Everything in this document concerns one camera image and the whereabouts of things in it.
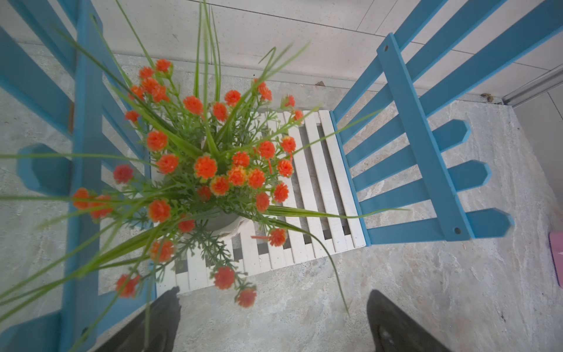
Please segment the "gray tile floor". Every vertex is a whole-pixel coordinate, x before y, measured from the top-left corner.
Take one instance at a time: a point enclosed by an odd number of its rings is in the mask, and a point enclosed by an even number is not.
[[[34,58],[72,95],[72,80],[53,58]],[[137,60],[128,59],[129,71],[136,69]],[[177,73],[183,87],[189,87],[193,74],[181,69]],[[249,78],[225,77],[223,88],[244,90],[249,82]],[[333,108],[345,93],[339,88],[291,83],[269,86],[274,101],[292,93],[301,108],[317,104]],[[360,137],[393,115],[391,106]],[[326,259],[256,275],[258,298],[248,310],[233,304],[232,291],[209,287],[189,292],[180,298],[182,318],[175,351],[370,351],[373,342],[365,304],[372,289],[381,290],[453,351],[559,351],[563,289],[556,282],[547,234],[563,230],[563,212],[512,108],[456,101],[429,121],[437,127],[452,118],[467,120],[473,133],[465,144],[444,153],[446,165],[477,159],[493,171],[486,186],[460,193],[466,211],[498,207],[509,212],[516,222],[511,234],[470,242],[372,246],[335,255],[350,315]],[[0,119],[2,153],[14,153],[33,142],[44,142],[60,152],[70,149],[69,141],[4,91],[0,91]],[[405,143],[394,142],[352,171],[360,172]],[[416,167],[410,168],[361,196],[414,180],[417,173]],[[13,161],[0,161],[0,193],[30,193],[15,175]],[[388,225],[433,216],[429,202],[410,209],[384,213],[368,223]],[[34,226],[64,213],[66,205],[0,203],[0,210],[0,255],[5,259],[0,289],[4,290],[63,253],[65,224],[43,231],[35,231]],[[45,280],[61,273],[59,267]],[[101,292],[111,289],[114,277],[115,273],[101,275]],[[59,304],[60,291],[55,291],[0,328]]]

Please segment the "green grass blade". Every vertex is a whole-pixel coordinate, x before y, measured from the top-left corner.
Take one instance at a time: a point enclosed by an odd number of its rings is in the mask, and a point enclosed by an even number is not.
[[[139,45],[141,46],[141,49],[142,49],[143,53],[145,54],[145,57],[146,57],[147,61],[149,62],[150,66],[151,66],[152,68],[154,68],[154,62],[153,62],[153,60],[150,58],[149,52],[147,52],[147,50],[145,49],[145,46],[142,44],[141,38],[139,38],[139,36],[137,35],[137,32],[135,31],[135,28],[133,28],[133,25],[131,24],[131,21],[129,21],[129,17],[127,17],[127,14],[125,13],[125,10],[123,9],[123,7],[121,7],[121,4],[119,3],[119,0],[115,0],[115,2],[117,3],[117,6],[119,6],[119,9],[121,10],[121,13],[123,14],[123,17],[125,17],[125,20],[127,21],[127,24],[129,25],[129,28],[131,28],[131,30],[133,31],[133,34],[135,35],[135,38],[137,38],[137,41],[138,41]]]
[[[115,63],[115,66],[117,66],[117,69],[121,73],[121,76],[123,77],[123,79],[125,80],[127,85],[131,87],[133,85],[133,82],[129,79],[129,76],[125,73],[125,71],[123,70],[123,68],[119,64],[119,62],[117,62],[115,55],[113,55],[113,52],[111,51],[111,49],[108,45],[108,42],[105,40],[104,34],[102,33],[100,27],[98,26],[98,22],[95,20],[93,15],[92,15],[92,22],[94,22],[94,26],[96,26],[96,30],[98,31],[98,34],[100,35],[100,38],[102,39],[102,42],[104,43],[104,46],[106,47],[106,50],[108,51],[109,55],[111,56],[111,59]]]
[[[293,231],[297,231],[297,232],[301,232],[304,234],[309,235],[312,239],[316,240],[317,242],[319,242],[319,244],[322,246],[323,250],[327,253],[328,258],[330,259],[330,263],[332,264],[332,268],[334,269],[334,273],[336,275],[336,282],[338,283],[338,289],[340,290],[340,295],[342,297],[342,302],[344,303],[344,307],[346,308],[346,312],[348,314],[350,314],[350,311],[348,311],[348,305],[346,304],[346,299],[344,298],[344,291],[342,290],[342,284],[340,283],[340,277],[338,276],[338,270],[336,270],[336,265],[334,264],[334,260],[332,259],[332,256],[330,255],[330,253],[328,252],[327,248],[325,247],[324,243],[318,239],[316,236],[314,236],[313,234],[311,234],[308,231],[305,231],[301,228],[298,228],[297,226],[293,226],[288,224],[285,221],[282,220],[278,220],[278,219],[271,219],[271,222],[274,223],[275,225],[279,226],[280,228],[283,229],[289,229],[289,230],[293,230]]]

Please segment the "blue slat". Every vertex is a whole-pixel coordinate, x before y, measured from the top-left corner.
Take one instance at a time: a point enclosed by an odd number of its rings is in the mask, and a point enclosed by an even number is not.
[[[377,54],[446,239],[473,238],[473,231],[455,192],[452,179],[447,172],[393,34],[385,38],[377,48]]]
[[[506,0],[469,0],[466,2],[406,64],[406,68],[413,82],[418,80],[430,67],[444,57],[444,55],[489,17],[489,15],[505,1]],[[395,39],[397,43],[400,43],[396,34]],[[372,112],[382,110],[392,101],[389,86],[385,85],[350,122],[357,121]],[[360,129],[375,117],[376,116],[370,117],[342,131],[342,141],[344,143],[348,142]]]
[[[78,22],[78,0],[59,0],[59,4],[65,11],[70,22],[76,26]]]
[[[401,124],[401,120],[397,117],[392,118],[389,122],[384,124],[383,127],[346,154],[348,164],[350,167],[353,167],[403,133],[405,133],[405,129],[403,128],[403,124]]]
[[[123,320],[123,318],[128,317],[138,308],[145,305],[147,294],[150,295],[151,301],[157,299],[156,286],[152,285],[152,287],[149,288],[149,283],[150,280],[144,281],[142,292],[135,298],[117,299],[115,304],[110,308],[109,312],[102,318],[100,324],[98,324],[98,336],[107,331],[112,326],[119,323],[121,320]],[[111,291],[98,296],[98,314],[103,313],[103,311],[108,307],[115,295],[115,291]]]
[[[421,96],[426,116],[431,116],[562,29],[563,1],[545,0]]]
[[[22,148],[18,154],[56,154],[42,143]],[[67,197],[70,192],[72,162],[60,158],[23,158],[17,160],[17,175],[30,190],[53,197]]]
[[[74,48],[58,31],[70,37],[65,25],[48,1],[8,0],[37,37],[71,75],[74,74]]]
[[[104,89],[104,115],[119,136],[127,143],[129,148],[131,148],[140,159],[144,159],[145,148],[139,143],[141,140],[140,137],[129,121],[125,120],[121,108],[117,105],[117,102],[107,89]]]
[[[51,126],[71,138],[72,102],[28,54],[0,28],[0,85]]]
[[[79,0],[77,25],[78,43],[95,56],[104,50],[100,37],[94,28],[90,14],[92,4],[89,0]],[[84,55],[77,60],[75,77],[75,124],[73,153],[98,153],[99,146],[106,140],[101,130],[102,100],[104,92],[101,70]],[[80,187],[101,191],[101,161],[95,158],[75,158],[73,160],[72,191]],[[66,250],[72,251],[80,243],[90,238],[100,229],[89,215],[69,219]],[[99,241],[93,241],[79,254],[67,260],[65,275],[86,264],[98,251]],[[98,273],[91,273],[82,279],[65,283],[62,297],[61,351],[67,351],[90,327],[98,316]],[[96,341],[94,328],[79,351],[86,351]]]
[[[491,176],[491,170],[485,163],[470,160],[448,169],[455,190],[460,192],[485,185]],[[430,195],[422,179],[394,188],[387,192],[360,202],[363,214],[379,209],[400,208],[429,200]]]
[[[514,227],[512,216],[496,208],[469,212],[467,218],[475,238],[503,237]],[[368,229],[368,234],[372,244],[445,240],[437,218]]]
[[[59,311],[11,326],[0,335],[0,351],[54,352],[59,348],[60,328]]]
[[[471,134],[471,128],[465,121],[451,120],[435,129],[432,134],[434,134],[438,149],[441,152],[445,152],[456,145],[465,143]],[[354,177],[354,187],[356,187],[356,191],[361,191],[415,164],[416,160],[414,159],[412,147],[407,145]]]
[[[418,32],[420,32],[434,14],[441,9],[445,2],[446,0],[421,0],[418,3],[406,20],[401,24],[401,27],[397,30],[397,42],[399,43],[401,50],[409,44]],[[334,109],[336,122],[340,121],[344,115],[346,115],[348,110],[356,104],[358,99],[360,99],[360,96],[368,90],[382,72],[383,68],[379,63],[379,59],[376,57]]]
[[[337,131],[338,127],[336,126],[336,119],[334,117],[333,111],[330,111],[330,120],[332,121],[332,126],[334,127],[334,130]],[[362,215],[360,203],[358,202],[358,195],[357,195],[356,190],[354,189],[354,183],[352,182],[352,175],[350,174],[350,168],[348,166],[348,161],[346,160],[346,154],[344,153],[342,141],[340,140],[340,136],[338,135],[338,133],[335,134],[335,136],[336,136],[336,140],[338,142],[338,147],[340,148],[340,156],[342,157],[342,161],[344,162],[344,170],[346,170],[346,176],[348,177],[348,183],[350,184],[350,189],[352,190],[352,197],[354,199],[356,211],[358,212],[358,215]],[[364,232],[364,238],[365,238],[366,246],[371,246],[372,243],[369,240],[368,230],[365,226],[365,220],[364,220],[363,217],[360,218],[360,225],[361,225],[362,231]]]

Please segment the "orange flower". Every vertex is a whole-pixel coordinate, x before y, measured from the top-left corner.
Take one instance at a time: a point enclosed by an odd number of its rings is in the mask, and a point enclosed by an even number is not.
[[[143,97],[143,94],[145,93],[145,89],[143,87],[132,86],[131,91],[133,92],[133,94],[138,96],[139,99],[141,99],[142,101],[145,101],[145,98]],[[129,94],[129,98],[131,100],[133,100],[133,96],[131,94]]]
[[[149,205],[148,215],[153,222],[164,222],[170,219],[170,206],[166,200],[153,200]]]
[[[291,165],[289,160],[282,159],[278,162],[278,171],[283,177],[291,177],[291,174],[293,173],[293,165]]]
[[[195,220],[185,220],[178,224],[178,230],[183,233],[191,232],[195,228]]]
[[[165,59],[157,60],[157,71],[168,73],[168,68],[172,65],[172,63]]]
[[[133,178],[133,168],[127,164],[118,165],[113,171],[113,179],[117,184],[126,184]]]
[[[285,183],[280,183],[274,190],[274,200],[278,203],[285,202],[289,197],[289,189]]]
[[[195,115],[203,114],[203,103],[195,96],[189,96],[184,99],[184,106],[186,109]]]
[[[164,132],[154,130],[146,137],[146,146],[152,152],[159,152],[168,145],[168,136]]]
[[[196,191],[198,193],[198,197],[199,200],[202,201],[203,203],[205,202],[209,202],[209,200],[211,199],[211,189],[209,189],[208,186],[201,186],[200,188],[198,188],[198,190]]]
[[[262,95],[262,99],[264,100],[270,100],[272,101],[272,91],[269,90],[267,87],[260,89],[258,88],[260,91],[260,94]]]
[[[240,93],[237,91],[228,91],[225,94],[225,101],[227,102],[228,106],[235,106],[240,100]]]
[[[264,172],[258,168],[252,170],[248,175],[248,185],[254,189],[262,187],[264,182],[266,182]]]
[[[166,154],[157,161],[157,165],[160,168],[160,172],[166,175],[176,169],[179,160],[180,158],[174,154]]]
[[[174,242],[169,239],[164,240],[162,245],[159,241],[153,243],[153,246],[150,247],[150,258],[154,261],[157,260],[159,263],[164,263],[170,260],[174,255]]]
[[[237,302],[239,306],[243,308],[249,308],[254,305],[254,301],[256,301],[256,289],[255,288],[245,288],[239,294],[239,298]]]
[[[286,152],[286,153],[293,153],[295,152],[295,139],[293,139],[293,137],[283,137],[283,139],[281,140],[281,148]]]
[[[271,159],[276,154],[276,147],[274,147],[274,143],[270,141],[264,141],[260,144],[258,151],[264,159]]]
[[[166,95],[166,86],[154,87],[152,91],[152,96],[155,103],[159,103],[162,100],[170,103],[170,98]]]
[[[301,110],[295,110],[295,116],[293,117],[295,121],[299,121],[303,118],[303,112]]]
[[[231,185],[229,185],[229,181],[225,176],[215,176],[213,180],[211,180],[210,186],[211,192],[213,192],[213,194],[217,196],[225,195],[231,187]]]
[[[110,200],[111,197],[108,195],[99,195],[94,199],[98,199],[98,200]],[[106,202],[91,202],[88,205],[88,208],[96,208],[96,207],[102,207],[104,205],[109,205]],[[101,219],[106,217],[109,213],[111,213],[113,211],[113,208],[104,208],[104,209],[100,209],[100,210],[94,210],[90,212],[90,216],[92,217],[92,219]]]
[[[235,155],[233,155],[233,165],[248,167],[250,165],[250,157],[247,152],[236,152]]]
[[[149,94],[153,94],[153,91],[155,88],[157,88],[158,86],[160,86],[160,84],[158,83],[158,81],[156,79],[154,79],[153,77],[149,77],[147,79],[144,79],[142,82],[142,87],[149,93]]]
[[[137,122],[137,119],[140,117],[138,112],[131,110],[125,113],[125,120]]]
[[[270,244],[274,247],[283,246],[287,239],[287,232],[284,229],[274,229],[270,232]]]
[[[288,106],[295,107],[295,98],[293,95],[286,95],[285,98],[281,100],[282,108],[286,108]]]
[[[215,286],[219,289],[229,289],[235,283],[235,271],[228,266],[217,269]]]
[[[140,71],[139,71],[139,77],[141,77],[142,79],[144,78],[149,78],[150,76],[152,76],[154,74],[154,71],[152,68],[150,67],[143,67]]]
[[[258,193],[256,195],[256,209],[258,209],[259,212],[263,213],[266,210],[268,210],[269,206],[270,206],[270,197],[268,197],[268,195],[265,192]]]
[[[84,187],[80,187],[73,195],[74,198],[90,198],[88,194],[88,190]],[[88,201],[85,200],[77,200],[76,202],[72,203],[76,209],[84,210],[88,208]]]
[[[207,181],[207,179],[215,176],[217,172],[217,162],[211,159],[210,156],[204,155],[195,161],[194,170],[196,177],[201,177],[203,181]]]
[[[229,172],[229,182],[234,186],[242,186],[246,182],[246,171],[242,166],[231,167]]]
[[[128,277],[128,275],[123,274],[123,275],[121,275],[119,280],[117,280],[117,282],[115,283],[115,290],[116,291],[119,291],[125,285],[125,288],[123,289],[123,291],[121,291],[121,293],[119,294],[119,297],[131,298],[131,297],[135,296],[135,287],[139,283],[139,280],[141,279],[141,277],[139,275],[137,275],[134,278],[132,277],[132,278],[129,279],[127,284],[125,284],[125,281],[127,281],[127,277]]]
[[[227,117],[229,116],[227,113],[227,107],[221,103],[215,103],[213,106],[213,115],[217,118],[217,120],[221,122],[227,121]]]

